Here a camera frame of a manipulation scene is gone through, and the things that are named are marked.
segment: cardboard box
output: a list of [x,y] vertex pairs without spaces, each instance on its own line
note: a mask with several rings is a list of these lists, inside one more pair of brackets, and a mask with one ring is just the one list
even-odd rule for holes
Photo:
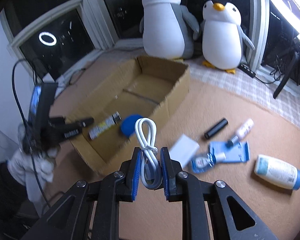
[[131,114],[148,117],[160,131],[189,92],[189,82],[189,67],[181,62],[148,56],[126,61],[67,116],[68,122],[88,116],[95,119],[71,143],[94,171],[107,175],[118,170],[139,146],[136,136],[126,138],[120,124],[94,140],[89,130],[118,111],[123,120]]

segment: metal screw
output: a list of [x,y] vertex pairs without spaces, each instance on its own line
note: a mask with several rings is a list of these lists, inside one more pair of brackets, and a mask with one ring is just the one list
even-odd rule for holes
[[179,175],[180,178],[183,178],[183,179],[188,177],[188,173],[186,173],[185,171],[180,171],[178,173],[178,175]]
[[85,187],[87,185],[87,182],[85,180],[79,180],[77,182],[77,187]]
[[123,177],[123,172],[122,172],[122,171],[115,171],[115,172],[114,172],[114,176],[115,176],[116,178],[121,178],[121,177]]
[[217,185],[217,187],[223,188],[223,187],[226,186],[226,183],[225,183],[223,180],[218,180],[218,181],[216,182],[216,185]]

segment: checkered cloth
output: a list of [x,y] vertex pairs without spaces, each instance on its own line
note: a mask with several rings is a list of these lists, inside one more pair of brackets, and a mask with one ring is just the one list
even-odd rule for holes
[[193,78],[258,102],[300,128],[300,98],[286,90],[282,90],[277,99],[273,99],[272,94],[277,85],[262,84],[239,69],[233,75],[217,69],[207,68],[202,66],[202,60],[203,58],[199,57],[185,61],[190,65],[190,73]]

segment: white wall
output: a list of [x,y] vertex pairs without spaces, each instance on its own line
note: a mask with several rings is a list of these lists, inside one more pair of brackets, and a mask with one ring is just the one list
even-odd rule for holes
[[[18,142],[17,128],[22,119],[13,97],[11,85],[12,67],[17,58],[10,55],[7,46],[8,39],[0,22],[0,130],[13,141]],[[32,76],[21,64],[16,68],[15,86],[19,102],[27,118],[34,85]]]

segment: stuffed animal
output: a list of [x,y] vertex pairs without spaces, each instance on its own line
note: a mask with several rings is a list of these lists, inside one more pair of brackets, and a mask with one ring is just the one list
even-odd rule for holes
[[241,15],[236,6],[220,0],[207,1],[202,10],[202,53],[207,67],[216,67],[235,73],[243,57],[242,41],[255,49],[243,33]]
[[200,26],[181,0],[142,0],[140,22],[148,55],[167,59],[191,58]]

